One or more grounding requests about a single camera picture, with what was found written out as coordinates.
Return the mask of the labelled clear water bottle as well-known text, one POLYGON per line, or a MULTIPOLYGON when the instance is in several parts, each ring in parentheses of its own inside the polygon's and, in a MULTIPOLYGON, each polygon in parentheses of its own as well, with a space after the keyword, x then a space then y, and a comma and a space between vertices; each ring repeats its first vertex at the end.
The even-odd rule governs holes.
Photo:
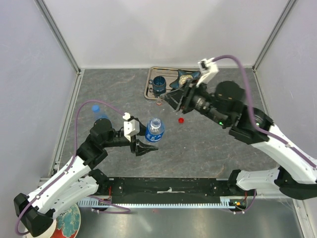
POLYGON ((164 124, 159 118, 152 118, 147 123, 145 139, 148 143, 159 142, 165 132, 164 124))

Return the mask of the blue tinted plastic bottle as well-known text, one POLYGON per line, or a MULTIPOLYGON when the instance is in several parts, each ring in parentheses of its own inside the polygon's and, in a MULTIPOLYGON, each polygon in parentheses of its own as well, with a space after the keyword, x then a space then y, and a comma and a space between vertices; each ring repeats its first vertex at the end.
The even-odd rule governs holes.
POLYGON ((99 119, 109 119, 108 116, 101 109, 98 113, 93 112, 93 114, 94 114, 95 121, 97 121, 99 119))

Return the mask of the blue bottle cap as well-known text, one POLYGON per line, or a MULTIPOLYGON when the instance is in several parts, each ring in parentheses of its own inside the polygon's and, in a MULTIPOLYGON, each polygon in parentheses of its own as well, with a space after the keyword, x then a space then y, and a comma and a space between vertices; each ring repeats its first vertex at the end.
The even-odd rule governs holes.
POLYGON ((93 106, 92 106, 92 111, 93 111, 94 113, 98 113, 98 112, 100 111, 99 105, 93 105, 93 106))

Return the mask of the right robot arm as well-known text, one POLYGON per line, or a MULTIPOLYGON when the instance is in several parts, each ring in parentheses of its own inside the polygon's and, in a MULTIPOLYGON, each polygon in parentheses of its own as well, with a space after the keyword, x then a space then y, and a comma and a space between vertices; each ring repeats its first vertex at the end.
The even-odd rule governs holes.
POLYGON ((278 167, 264 171, 233 170, 226 183, 226 196, 252 194, 255 190, 278 190, 297 200, 317 196, 316 160, 302 152, 263 111, 245 105, 245 90, 233 81, 217 84, 213 93, 206 84, 192 82, 162 94, 176 111, 193 110, 229 128, 229 135, 270 156, 278 167))

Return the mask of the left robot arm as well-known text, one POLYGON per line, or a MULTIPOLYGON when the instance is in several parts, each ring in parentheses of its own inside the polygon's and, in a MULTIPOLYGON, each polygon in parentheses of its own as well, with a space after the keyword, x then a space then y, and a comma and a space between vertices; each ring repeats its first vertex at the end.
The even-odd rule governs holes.
POLYGON ((75 154, 62 169, 34 191, 14 198, 17 222, 27 230, 24 234, 38 237, 77 201, 94 193, 107 193, 107 176, 96 169, 108 156, 106 148, 128 146, 136 156, 157 150, 136 138, 145 132, 145 126, 134 117, 124 122, 122 130, 115 130, 108 119, 96 120, 84 143, 75 146, 75 154))

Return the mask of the patterned small bowl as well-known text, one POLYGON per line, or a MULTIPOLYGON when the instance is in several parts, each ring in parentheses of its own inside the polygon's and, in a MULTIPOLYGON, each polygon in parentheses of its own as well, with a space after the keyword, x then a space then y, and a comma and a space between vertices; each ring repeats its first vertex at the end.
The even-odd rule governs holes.
POLYGON ((192 77, 192 75, 182 75, 179 77, 179 80, 178 80, 178 83, 179 83, 179 86, 182 86, 184 85, 187 81, 191 81, 193 80, 194 78, 192 77))

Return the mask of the blue ceramic cup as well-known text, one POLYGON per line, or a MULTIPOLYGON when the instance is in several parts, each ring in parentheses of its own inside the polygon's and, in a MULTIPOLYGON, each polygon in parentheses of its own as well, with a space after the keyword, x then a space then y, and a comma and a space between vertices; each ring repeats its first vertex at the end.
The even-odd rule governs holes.
POLYGON ((152 89, 156 93, 162 93, 166 90, 166 79, 163 76, 157 76, 154 79, 150 79, 149 84, 152 85, 152 89))

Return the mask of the metal tray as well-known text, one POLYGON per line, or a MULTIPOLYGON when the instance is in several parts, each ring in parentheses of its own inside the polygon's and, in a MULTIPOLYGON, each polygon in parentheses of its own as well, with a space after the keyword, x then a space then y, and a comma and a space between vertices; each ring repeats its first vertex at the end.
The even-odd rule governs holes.
POLYGON ((197 81, 200 74, 200 71, 194 68, 152 67, 147 76, 144 97, 158 100, 161 94, 176 90, 181 84, 180 78, 190 76, 197 81))

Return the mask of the blue star-shaped plate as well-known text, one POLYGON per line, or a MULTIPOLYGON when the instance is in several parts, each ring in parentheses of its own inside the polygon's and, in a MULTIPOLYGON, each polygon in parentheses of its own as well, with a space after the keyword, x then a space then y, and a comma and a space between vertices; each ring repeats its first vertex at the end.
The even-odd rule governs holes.
POLYGON ((169 87, 174 90, 183 86, 188 80, 198 80, 201 73, 199 71, 187 72, 184 70, 178 70, 178 77, 176 80, 170 83, 169 87))

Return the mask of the red floral plate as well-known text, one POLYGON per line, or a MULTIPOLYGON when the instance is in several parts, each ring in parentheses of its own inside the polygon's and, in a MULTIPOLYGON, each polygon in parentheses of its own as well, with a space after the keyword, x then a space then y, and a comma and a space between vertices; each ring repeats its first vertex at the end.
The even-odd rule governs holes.
POLYGON ((52 238, 75 238, 81 225, 81 214, 77 204, 62 212, 56 219, 52 238))

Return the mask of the white bowl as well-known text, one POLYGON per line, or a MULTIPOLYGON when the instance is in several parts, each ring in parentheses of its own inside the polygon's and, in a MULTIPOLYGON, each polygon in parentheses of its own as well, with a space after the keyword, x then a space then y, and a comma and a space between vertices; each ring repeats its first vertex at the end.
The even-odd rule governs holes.
POLYGON ((57 226, 57 222, 56 220, 53 220, 53 223, 51 224, 51 226, 46 231, 44 231, 41 235, 34 237, 31 234, 27 234, 26 238, 50 238, 54 234, 56 230, 56 226, 57 226))

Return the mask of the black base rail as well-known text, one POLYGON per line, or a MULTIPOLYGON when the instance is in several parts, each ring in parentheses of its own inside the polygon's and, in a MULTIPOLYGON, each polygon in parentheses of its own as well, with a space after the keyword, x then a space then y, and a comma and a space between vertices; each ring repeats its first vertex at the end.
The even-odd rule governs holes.
POLYGON ((110 178, 112 202, 117 204, 219 203, 232 196, 225 180, 215 178, 110 178))

